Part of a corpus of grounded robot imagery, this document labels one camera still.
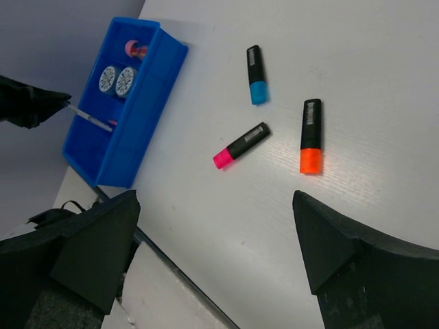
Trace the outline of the grey clear pen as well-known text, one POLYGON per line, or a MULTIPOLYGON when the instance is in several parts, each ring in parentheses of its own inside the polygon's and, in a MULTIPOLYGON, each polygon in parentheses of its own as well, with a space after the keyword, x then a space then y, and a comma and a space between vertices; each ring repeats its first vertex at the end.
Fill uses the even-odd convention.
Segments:
POLYGON ((83 119, 87 120, 88 122, 91 122, 93 125, 96 125, 97 127, 100 127, 101 129, 106 130, 107 132, 113 131, 113 129, 109 125, 106 125, 105 123, 97 120, 96 118, 92 117, 88 113, 82 111, 79 108, 76 108, 75 106, 73 106, 71 104, 66 105, 66 108, 73 111, 79 117, 82 117, 83 119))

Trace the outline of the orange-capped black highlighter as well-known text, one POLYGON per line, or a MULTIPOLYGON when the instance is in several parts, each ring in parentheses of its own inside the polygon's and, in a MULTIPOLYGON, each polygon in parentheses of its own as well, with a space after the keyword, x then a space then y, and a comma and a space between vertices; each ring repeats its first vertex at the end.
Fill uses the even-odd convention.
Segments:
POLYGON ((304 102, 300 140, 300 173, 322 173, 322 101, 308 99, 304 102))

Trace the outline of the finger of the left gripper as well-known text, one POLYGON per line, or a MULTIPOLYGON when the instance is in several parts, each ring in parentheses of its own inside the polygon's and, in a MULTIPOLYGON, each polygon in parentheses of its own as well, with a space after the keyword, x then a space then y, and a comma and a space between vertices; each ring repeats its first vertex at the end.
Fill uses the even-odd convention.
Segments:
POLYGON ((1 122, 32 129, 70 104, 71 96, 1 76, 1 122))

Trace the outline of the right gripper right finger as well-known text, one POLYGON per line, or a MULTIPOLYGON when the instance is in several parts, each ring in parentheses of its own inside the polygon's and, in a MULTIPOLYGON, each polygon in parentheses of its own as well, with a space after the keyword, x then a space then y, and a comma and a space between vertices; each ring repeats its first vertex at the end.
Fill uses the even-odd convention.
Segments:
POLYGON ((325 328, 438 327, 438 250, 380 232, 302 191, 292 209, 325 328))

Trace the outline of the pink-capped black highlighter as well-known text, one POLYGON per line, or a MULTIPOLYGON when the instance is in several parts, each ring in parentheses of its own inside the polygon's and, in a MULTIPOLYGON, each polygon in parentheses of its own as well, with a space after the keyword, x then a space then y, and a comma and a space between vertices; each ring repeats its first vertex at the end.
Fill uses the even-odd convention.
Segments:
POLYGON ((270 134, 271 131, 268 125, 261 122, 216 154, 213 157, 213 163, 219 170, 225 169, 236 159, 264 141, 270 134))

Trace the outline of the blue-capped black highlighter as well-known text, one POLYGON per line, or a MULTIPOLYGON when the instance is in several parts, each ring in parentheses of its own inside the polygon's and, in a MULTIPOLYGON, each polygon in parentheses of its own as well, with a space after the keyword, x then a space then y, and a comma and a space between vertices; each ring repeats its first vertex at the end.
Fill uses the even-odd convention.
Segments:
POLYGON ((253 45, 248 48, 246 59, 251 103, 259 106, 268 101, 268 87, 260 46, 253 45))

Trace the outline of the blue white round jar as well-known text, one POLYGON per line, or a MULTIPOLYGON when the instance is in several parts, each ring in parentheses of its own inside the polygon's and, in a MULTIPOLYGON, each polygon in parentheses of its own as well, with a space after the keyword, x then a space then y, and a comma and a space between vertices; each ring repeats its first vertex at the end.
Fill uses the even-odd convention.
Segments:
POLYGON ((102 93, 115 94, 115 85, 119 76, 119 69, 115 66, 107 66, 99 77, 98 87, 102 93))

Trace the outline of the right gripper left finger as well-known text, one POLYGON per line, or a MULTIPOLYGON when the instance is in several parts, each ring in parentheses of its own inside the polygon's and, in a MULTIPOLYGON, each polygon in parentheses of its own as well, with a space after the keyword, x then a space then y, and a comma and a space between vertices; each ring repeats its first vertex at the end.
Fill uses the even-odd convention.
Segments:
POLYGON ((75 214, 51 209, 1 241, 2 328, 101 328, 140 215, 135 191, 75 214))

